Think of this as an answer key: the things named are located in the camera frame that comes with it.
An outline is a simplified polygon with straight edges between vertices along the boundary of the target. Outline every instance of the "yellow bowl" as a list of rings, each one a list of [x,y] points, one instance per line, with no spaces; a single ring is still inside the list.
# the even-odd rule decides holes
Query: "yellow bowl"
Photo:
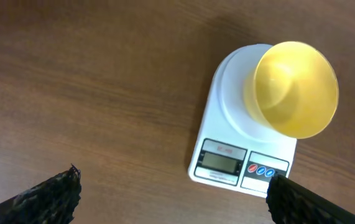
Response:
[[[271,47],[244,84],[245,106],[252,118],[297,139],[324,130],[338,99],[332,66],[319,51],[301,42]]]

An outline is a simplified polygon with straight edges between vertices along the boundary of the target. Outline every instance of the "digital scale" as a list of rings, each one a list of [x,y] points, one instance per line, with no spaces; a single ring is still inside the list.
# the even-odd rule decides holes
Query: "digital scale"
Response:
[[[193,181],[266,197],[274,174],[288,177],[297,140],[255,122],[243,100],[246,76],[270,48],[237,49],[216,70],[188,168]]]

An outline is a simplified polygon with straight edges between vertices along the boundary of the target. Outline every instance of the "display panel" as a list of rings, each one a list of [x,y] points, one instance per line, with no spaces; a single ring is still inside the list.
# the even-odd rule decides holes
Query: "display panel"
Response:
[[[202,160],[202,166],[233,173],[237,166],[237,160],[206,152]]]

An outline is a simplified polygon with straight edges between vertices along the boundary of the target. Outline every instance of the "red button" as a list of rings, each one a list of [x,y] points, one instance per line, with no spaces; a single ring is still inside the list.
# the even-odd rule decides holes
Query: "red button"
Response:
[[[257,164],[252,164],[247,168],[248,172],[255,172],[257,169]]]

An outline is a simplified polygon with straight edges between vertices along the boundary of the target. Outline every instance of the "tabletop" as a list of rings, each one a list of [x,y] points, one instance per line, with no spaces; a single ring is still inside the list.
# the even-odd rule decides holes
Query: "tabletop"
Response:
[[[81,169],[73,223],[272,223],[187,175],[211,79],[245,45],[330,61],[339,105],[290,179],[355,214],[355,1],[0,0],[0,202]]]

